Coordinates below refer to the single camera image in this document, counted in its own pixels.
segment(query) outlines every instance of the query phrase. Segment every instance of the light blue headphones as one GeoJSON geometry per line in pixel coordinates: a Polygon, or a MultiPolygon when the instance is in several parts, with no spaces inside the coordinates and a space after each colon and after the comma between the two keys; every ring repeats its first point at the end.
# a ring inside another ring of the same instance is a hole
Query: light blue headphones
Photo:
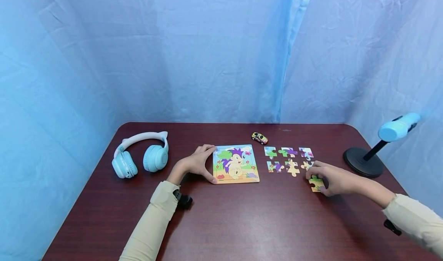
{"type": "Polygon", "coordinates": [[[143,167],[150,172],[156,172],[166,166],[167,152],[169,146],[167,144],[167,132],[160,133],[146,132],[132,136],[129,139],[124,139],[122,144],[114,152],[114,159],[112,160],[112,166],[114,171],[120,178],[131,178],[138,173],[137,167],[132,161],[129,152],[125,151],[130,145],[136,142],[146,139],[157,139],[165,143],[164,147],[160,145],[151,145],[143,156],[143,167]]]}

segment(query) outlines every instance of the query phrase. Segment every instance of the dark red table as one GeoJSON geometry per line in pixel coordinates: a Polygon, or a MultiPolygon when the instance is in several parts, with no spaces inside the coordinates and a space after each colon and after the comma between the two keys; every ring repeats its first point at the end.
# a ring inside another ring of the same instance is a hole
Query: dark red table
{"type": "MultiPolygon", "coordinates": [[[[357,130],[335,124],[175,124],[128,123],[119,128],[85,188],[56,235],[43,261],[118,260],[158,183],[175,162],[198,145],[252,144],[260,183],[212,185],[188,175],[181,192],[194,199],[190,211],[177,211],[157,260],[437,260],[408,237],[383,226],[385,217],[371,201],[358,196],[327,198],[311,192],[303,174],[268,173],[263,146],[251,140],[257,131],[269,146],[310,147],[314,160],[346,167],[342,153],[368,145],[357,130]],[[123,138],[141,132],[168,131],[169,163],[160,172],[143,170],[151,144],[128,150],[139,174],[119,179],[111,166],[123,138]]],[[[277,161],[285,161],[280,154],[277,161]]],[[[300,165],[302,158],[297,156],[300,165]]],[[[404,193],[385,170],[377,179],[404,193]]]]}

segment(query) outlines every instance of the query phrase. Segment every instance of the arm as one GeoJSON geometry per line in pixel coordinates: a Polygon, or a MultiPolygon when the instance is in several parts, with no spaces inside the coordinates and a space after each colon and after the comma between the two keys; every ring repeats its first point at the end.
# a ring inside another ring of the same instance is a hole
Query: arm
{"type": "Polygon", "coordinates": [[[315,161],[306,172],[329,181],[321,192],[326,196],[357,193],[383,208],[383,214],[420,246],[443,259],[443,219],[417,200],[394,194],[383,185],[332,165],[315,161]]]}
{"type": "Polygon", "coordinates": [[[152,194],[151,203],[126,243],[120,261],[153,261],[157,258],[167,225],[178,203],[172,192],[180,188],[188,172],[200,174],[215,184],[217,180],[205,168],[206,159],[214,151],[213,145],[204,145],[175,164],[167,180],[161,182],[152,194]]]}

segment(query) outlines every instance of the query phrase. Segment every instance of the desk lamp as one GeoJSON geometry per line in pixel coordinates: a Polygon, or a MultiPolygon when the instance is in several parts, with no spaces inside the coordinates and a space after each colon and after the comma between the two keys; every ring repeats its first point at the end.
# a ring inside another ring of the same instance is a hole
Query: desk lamp
{"type": "Polygon", "coordinates": [[[389,142],[404,138],[408,132],[416,127],[420,115],[408,113],[393,121],[383,124],[378,130],[381,141],[370,151],[360,147],[351,147],[343,153],[345,162],[357,173],[368,178],[376,178],[383,173],[383,163],[376,155],[389,142]]]}

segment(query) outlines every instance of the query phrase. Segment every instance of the toy car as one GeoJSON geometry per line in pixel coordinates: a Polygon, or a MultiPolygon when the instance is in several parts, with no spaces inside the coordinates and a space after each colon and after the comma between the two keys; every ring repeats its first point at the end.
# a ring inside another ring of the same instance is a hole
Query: toy car
{"type": "Polygon", "coordinates": [[[267,144],[268,143],[268,138],[261,135],[260,133],[254,132],[254,133],[252,133],[251,136],[252,136],[253,140],[258,141],[260,144],[267,144]]]}

